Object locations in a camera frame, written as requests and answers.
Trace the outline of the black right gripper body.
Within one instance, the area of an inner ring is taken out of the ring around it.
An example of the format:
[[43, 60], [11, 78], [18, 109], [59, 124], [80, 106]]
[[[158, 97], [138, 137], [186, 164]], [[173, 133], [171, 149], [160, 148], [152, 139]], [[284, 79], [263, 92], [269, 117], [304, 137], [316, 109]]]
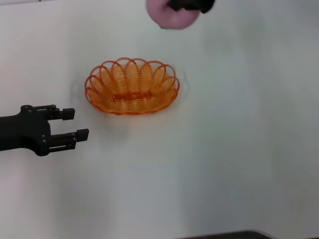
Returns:
[[208, 13], [214, 6], [215, 0], [199, 0], [199, 10], [202, 14]]

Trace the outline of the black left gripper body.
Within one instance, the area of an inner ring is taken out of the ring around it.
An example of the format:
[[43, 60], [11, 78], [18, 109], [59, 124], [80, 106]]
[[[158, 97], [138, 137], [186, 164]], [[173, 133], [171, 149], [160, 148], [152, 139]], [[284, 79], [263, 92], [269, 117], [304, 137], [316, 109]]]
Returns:
[[0, 118], [1, 151], [25, 148], [38, 156], [49, 154], [52, 106], [24, 105], [16, 115]]

